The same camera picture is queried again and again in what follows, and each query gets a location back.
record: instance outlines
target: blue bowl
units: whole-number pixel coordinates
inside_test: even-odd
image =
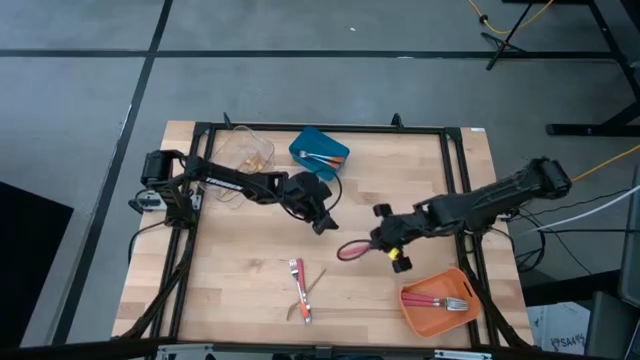
[[[338,169],[334,169],[323,162],[310,158],[301,158],[300,155],[298,155],[300,154],[300,150],[318,155],[340,156],[344,158],[344,161]],[[289,145],[289,153],[291,153],[291,156],[298,164],[313,173],[317,173],[321,179],[331,181],[334,178],[334,174],[342,169],[347,162],[349,148],[321,133],[318,129],[307,126],[291,145]]]

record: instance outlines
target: clear plastic container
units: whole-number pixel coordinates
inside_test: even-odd
[[[211,161],[218,165],[253,174],[273,170],[275,146],[244,125],[236,126],[229,139]],[[199,186],[229,208],[236,209],[246,198],[239,192],[200,182]]]

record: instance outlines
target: wooden tabletop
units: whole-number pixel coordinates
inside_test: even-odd
[[[170,121],[162,149],[188,153],[194,122]],[[288,153],[296,132],[260,131],[275,145],[276,170],[304,170]],[[462,129],[472,187],[495,181],[487,136],[482,129]],[[229,131],[218,131],[214,152]],[[406,247],[413,270],[394,274],[389,258],[371,252],[340,262],[337,248],[366,239],[380,224],[372,206],[391,204],[395,213],[411,212],[412,204],[447,192],[437,136],[421,134],[330,133],[351,149],[340,170],[342,200],[331,212],[337,231],[315,235],[311,226],[291,219],[277,205],[245,201],[229,209],[205,195],[196,248],[180,324],[183,341],[333,344],[400,347],[469,347],[466,326],[433,338],[422,338],[407,326],[398,303],[403,284],[434,276],[457,265],[452,237],[419,239]],[[453,144],[450,144],[456,188],[462,189]],[[334,194],[337,184],[330,184]],[[333,202],[335,197],[326,201]],[[145,213],[141,227],[161,221],[164,212]],[[496,227],[507,231],[503,224]],[[171,229],[159,227],[137,239],[125,281],[113,334],[126,331],[157,294]],[[518,334],[532,342],[529,320],[511,244],[488,233],[482,242],[493,299]],[[287,308],[297,299],[288,261],[305,260],[310,283],[322,269],[324,277],[309,295],[313,324],[305,326],[299,311],[290,321]],[[173,297],[167,302],[162,334],[168,332]],[[478,319],[488,343],[483,315]]]

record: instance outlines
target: orange tray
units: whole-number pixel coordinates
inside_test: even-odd
[[[402,304],[403,292],[437,298],[458,298],[469,303],[469,310],[447,311],[442,307],[404,306]],[[473,292],[467,277],[456,268],[405,286],[398,295],[402,312],[409,326],[416,334],[424,337],[436,336],[475,320],[482,309],[482,304]]]

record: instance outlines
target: gray floor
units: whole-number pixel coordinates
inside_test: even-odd
[[[0,1],[2,48],[146,49],[162,1]],[[480,0],[494,26],[508,27],[522,6]],[[617,2],[599,1],[621,47],[640,55],[640,34]],[[466,1],[449,0],[175,0],[161,49],[488,50]],[[528,50],[606,50],[585,7],[555,6],[514,43]],[[505,61],[492,72],[481,60],[413,59],[158,59],[122,166],[70,341],[107,339],[126,275],[127,243],[139,216],[126,202],[140,188],[147,151],[167,120],[387,124],[484,127],[496,171],[506,176],[528,159],[559,159],[569,174],[636,144],[634,139],[551,138],[549,122],[597,123],[632,101],[615,63]],[[142,65],[141,59],[0,59],[0,180],[76,209],[25,344],[42,344],[68,286],[69,271],[97,199]],[[629,187],[640,155],[625,158],[575,185],[553,204],[568,204]],[[541,216],[550,222],[577,208]],[[621,227],[625,205],[576,227]],[[519,234],[528,228],[514,223]],[[563,236],[592,272],[620,262],[622,236]],[[517,251],[536,236],[516,238]],[[540,270],[553,278],[584,275],[549,239]],[[523,277],[523,282],[533,282]]]

